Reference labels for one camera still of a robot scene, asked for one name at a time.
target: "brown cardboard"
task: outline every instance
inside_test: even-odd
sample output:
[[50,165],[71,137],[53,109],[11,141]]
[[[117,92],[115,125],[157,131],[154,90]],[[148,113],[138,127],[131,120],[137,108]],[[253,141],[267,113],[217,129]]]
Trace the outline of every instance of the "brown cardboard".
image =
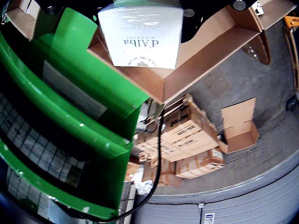
[[202,146],[213,145],[214,147],[218,146],[218,142],[211,138],[205,131],[199,131],[196,134],[192,134],[187,138],[174,142],[174,146],[179,148],[182,151],[189,152],[194,149],[198,149]]
[[46,14],[39,5],[32,0],[29,7],[29,0],[10,0],[6,15],[11,23],[29,41],[53,32],[58,23],[59,15]]
[[[210,123],[206,113],[196,106],[192,96],[186,94],[181,104],[176,110],[171,110],[164,119],[166,127],[161,134],[161,151],[162,157],[169,161],[187,158],[219,145],[215,126]],[[136,147],[156,156],[156,122],[147,125],[147,129],[152,130],[152,133],[139,134]]]
[[125,181],[131,181],[133,175],[137,172],[139,169],[139,165],[136,163],[129,162],[127,165],[127,172],[125,176]]
[[218,148],[179,160],[176,163],[176,176],[183,178],[202,176],[225,166],[222,152]]
[[[175,176],[176,164],[175,162],[169,162],[165,159],[161,160],[161,175],[159,179],[159,185],[171,185],[173,187],[181,187],[182,179]],[[157,174],[157,167],[151,167],[151,163],[148,161],[144,164],[144,173],[142,181],[155,180]]]
[[[169,103],[258,35],[257,19],[248,10],[239,13],[236,10],[228,12],[224,8],[209,18],[193,39],[180,44],[175,70],[114,67],[103,42],[98,40],[94,44],[95,39],[91,40],[93,45],[87,51],[158,103]],[[239,17],[245,17],[245,22],[239,22]]]
[[221,110],[227,145],[218,143],[223,152],[232,153],[256,144],[258,131],[252,121],[255,101],[252,98]]

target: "open cardboard box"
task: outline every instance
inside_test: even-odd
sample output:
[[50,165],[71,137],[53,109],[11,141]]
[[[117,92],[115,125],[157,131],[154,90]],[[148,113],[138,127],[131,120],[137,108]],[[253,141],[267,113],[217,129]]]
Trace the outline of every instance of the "open cardboard box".
[[168,103],[219,65],[260,32],[251,8],[242,12],[230,6],[209,18],[193,39],[179,46],[175,70],[114,67],[97,30],[88,52],[106,63],[159,103]]
[[59,14],[46,14],[36,1],[10,0],[6,15],[29,41],[55,30]]
[[221,110],[227,145],[219,141],[219,146],[224,153],[232,153],[256,144],[258,131],[252,121],[255,102],[256,99],[252,98]]
[[222,152],[213,148],[176,162],[176,176],[194,178],[211,173],[225,166]]

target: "concrete floor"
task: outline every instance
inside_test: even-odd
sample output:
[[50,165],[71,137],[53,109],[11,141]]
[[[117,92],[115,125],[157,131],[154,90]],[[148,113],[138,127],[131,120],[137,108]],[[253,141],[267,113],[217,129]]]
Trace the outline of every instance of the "concrete floor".
[[239,183],[279,164],[299,148],[299,112],[284,111],[295,90],[283,25],[281,20],[266,31],[270,65],[239,50],[181,94],[192,94],[219,133],[223,132],[221,108],[256,97],[253,117],[260,133],[257,144],[225,155],[227,165],[220,170],[185,179],[182,188],[158,187],[155,194],[195,193]]

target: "cardboard box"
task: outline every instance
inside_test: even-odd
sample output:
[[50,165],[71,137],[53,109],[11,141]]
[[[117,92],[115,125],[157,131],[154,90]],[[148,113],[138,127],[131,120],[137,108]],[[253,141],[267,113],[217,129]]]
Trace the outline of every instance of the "cardboard box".
[[30,0],[10,0],[6,15],[24,37],[31,41],[53,32],[60,13],[48,15],[34,0],[31,3]]
[[[151,157],[157,157],[158,154],[158,145],[150,145],[149,143],[145,142],[142,144],[139,144],[136,146],[136,148],[145,151],[149,154]],[[185,152],[180,151],[172,144],[162,141],[161,142],[161,152],[162,152],[162,158],[168,159],[169,161],[176,161],[183,158],[187,158],[190,156],[190,154],[187,154]]]
[[260,32],[252,9],[221,9],[181,43],[176,68],[114,67],[96,31],[87,51],[146,92],[158,103],[169,103]]
[[[171,185],[173,187],[182,186],[182,178],[175,176],[176,164],[169,162],[165,159],[161,161],[161,175],[158,185]],[[157,167],[151,167],[151,162],[148,161],[144,164],[144,173],[142,181],[155,180]]]
[[125,181],[131,181],[133,175],[137,172],[139,169],[139,165],[136,163],[129,162],[127,165],[127,172],[125,176]]
[[196,134],[192,134],[185,139],[182,139],[180,141],[174,142],[174,146],[179,148],[181,151],[184,152],[190,152],[192,150],[201,150],[204,152],[206,150],[209,150],[211,148],[217,147],[218,141],[214,140],[211,136],[209,136],[205,131],[199,131]]
[[224,135],[227,145],[219,141],[220,149],[232,153],[256,144],[258,131],[252,121],[256,99],[223,108]]
[[179,160],[176,163],[176,176],[183,178],[202,176],[225,166],[222,152],[217,148]]
[[166,117],[165,132],[167,132],[169,136],[168,141],[175,142],[201,131],[200,122],[195,122],[192,118],[196,119],[188,105],[185,105],[183,108],[174,111],[170,116]]

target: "stacked cardboard boxes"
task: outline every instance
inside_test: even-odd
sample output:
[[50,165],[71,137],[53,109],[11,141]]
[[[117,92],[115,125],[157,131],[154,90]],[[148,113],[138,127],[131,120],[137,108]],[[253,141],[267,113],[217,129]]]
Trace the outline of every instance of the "stacked cardboard boxes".
[[[159,186],[171,185],[173,187],[182,186],[182,178],[175,175],[176,163],[169,162],[166,159],[161,160],[161,175],[159,179]],[[153,165],[151,161],[147,161],[144,164],[144,173],[142,181],[152,180],[154,181],[157,174],[157,166]]]
[[[217,139],[217,132],[204,111],[186,95],[184,103],[165,116],[166,127],[161,134],[162,171],[160,184],[180,186],[177,178],[194,178],[225,166],[222,153],[232,153],[254,145],[258,131],[253,118],[255,98],[222,109],[226,142]],[[138,136],[137,147],[151,158],[157,155],[157,127],[148,125],[151,133]],[[157,160],[147,162],[144,180],[154,180]]]
[[176,176],[194,178],[211,173],[225,166],[222,152],[210,149],[195,156],[176,162]]
[[[166,127],[161,134],[162,157],[177,161],[199,154],[219,145],[217,131],[188,94],[184,103],[165,117]],[[136,147],[150,156],[157,155],[158,128],[156,123],[147,127],[152,133],[139,134]]]

